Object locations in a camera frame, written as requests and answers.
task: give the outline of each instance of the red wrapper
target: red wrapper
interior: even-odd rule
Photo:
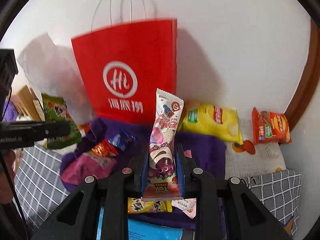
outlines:
[[[95,155],[100,157],[114,157],[118,155],[116,148],[104,139],[102,142],[92,148]]]
[[[291,143],[289,123],[284,114],[252,110],[253,142]]]

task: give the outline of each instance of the gray checkered cloth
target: gray checkered cloth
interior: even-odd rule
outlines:
[[[293,219],[292,238],[297,232],[301,174],[284,170],[242,179],[258,199],[284,226]]]
[[[26,221],[33,231],[68,196],[59,177],[61,158],[37,143],[24,149],[14,181]]]

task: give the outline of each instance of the green snack package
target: green snack package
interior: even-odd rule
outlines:
[[[68,136],[47,138],[48,149],[61,149],[81,141],[81,133],[68,113],[63,98],[52,97],[42,93],[44,117],[46,122],[67,121],[71,132]]]

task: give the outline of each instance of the ice cream wrapper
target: ice cream wrapper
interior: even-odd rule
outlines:
[[[156,120],[149,145],[148,185],[143,200],[180,199],[174,163],[174,135],[183,100],[160,89],[156,92]]]

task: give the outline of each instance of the pink snack wrapper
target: pink snack wrapper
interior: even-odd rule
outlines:
[[[149,145],[149,184],[143,200],[180,199],[174,163],[173,139],[183,109],[183,100],[157,89],[156,120]]]
[[[95,176],[97,179],[108,177],[115,164],[114,158],[83,153],[66,168],[60,178],[64,182],[79,185],[87,176]]]
[[[172,206],[181,209],[188,217],[191,219],[196,216],[196,199],[181,199],[181,200],[172,200]]]

